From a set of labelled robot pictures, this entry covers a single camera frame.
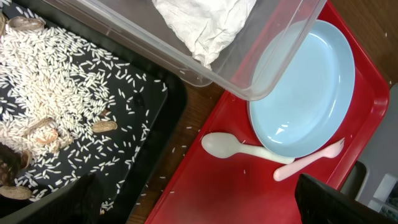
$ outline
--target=wooden floor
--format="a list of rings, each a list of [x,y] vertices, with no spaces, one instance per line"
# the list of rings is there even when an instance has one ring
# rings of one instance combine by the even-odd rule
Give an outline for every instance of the wooden floor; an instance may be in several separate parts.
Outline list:
[[[398,0],[331,0],[353,34],[380,69],[388,84],[398,82]],[[216,105],[223,89],[186,85],[189,102],[164,158],[145,189],[128,223],[144,223],[148,214],[181,163],[198,130]]]

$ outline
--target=crumpled paper towel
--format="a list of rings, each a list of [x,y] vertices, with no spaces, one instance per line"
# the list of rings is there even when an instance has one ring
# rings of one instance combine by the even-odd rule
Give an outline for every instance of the crumpled paper towel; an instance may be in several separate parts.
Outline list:
[[[256,0],[152,0],[166,24],[192,52],[210,64],[242,29]]]

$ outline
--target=white spoon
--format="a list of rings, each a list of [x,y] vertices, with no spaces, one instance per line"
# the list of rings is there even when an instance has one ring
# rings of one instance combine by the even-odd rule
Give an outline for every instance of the white spoon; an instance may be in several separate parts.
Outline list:
[[[209,154],[222,159],[242,152],[281,164],[290,164],[294,161],[294,158],[278,156],[264,147],[242,144],[235,136],[228,133],[207,134],[201,140],[201,145]]]
[[[321,151],[315,152],[309,156],[294,161],[289,165],[284,165],[275,170],[274,180],[276,181],[284,180],[322,157],[334,158],[341,152],[343,147],[344,147],[344,139],[334,144],[331,144],[330,146],[322,149]]]

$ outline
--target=white plastic object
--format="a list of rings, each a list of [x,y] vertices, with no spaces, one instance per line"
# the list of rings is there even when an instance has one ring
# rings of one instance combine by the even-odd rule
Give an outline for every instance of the white plastic object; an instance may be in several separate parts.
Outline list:
[[[284,165],[275,170],[274,180],[276,181],[284,180],[322,157],[327,157],[330,159],[334,158],[338,156],[343,147],[344,147],[344,138],[318,152],[315,152],[309,156],[294,161],[291,164]]]
[[[236,137],[228,133],[210,133],[201,140],[203,148],[212,156],[225,159],[238,152],[261,157],[281,164],[290,164],[294,158],[278,156],[261,146],[250,146],[240,143]]]
[[[194,86],[215,82],[244,100],[259,100],[272,91],[326,3],[257,0],[244,27],[209,70],[192,58],[150,0],[44,1]]]

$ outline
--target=spoon handle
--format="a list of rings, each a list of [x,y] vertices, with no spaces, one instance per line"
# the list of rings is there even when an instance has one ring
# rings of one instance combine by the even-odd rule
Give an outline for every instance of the spoon handle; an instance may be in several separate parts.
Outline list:
[[[274,154],[265,147],[260,146],[250,146],[242,144],[239,147],[239,152],[246,153],[252,156],[257,156],[263,159],[268,159],[270,161],[279,162],[281,164],[290,164],[294,161],[294,158],[279,156]]]
[[[323,151],[319,151],[319,152],[313,153],[309,156],[306,156],[304,158],[301,158],[297,161],[294,161],[291,164],[284,165],[284,166],[276,169],[274,172],[274,180],[281,181],[281,180],[284,180],[284,179],[290,177],[291,175],[300,171],[301,169],[303,169],[304,167],[313,163],[317,159],[322,158],[323,154],[324,154]]]

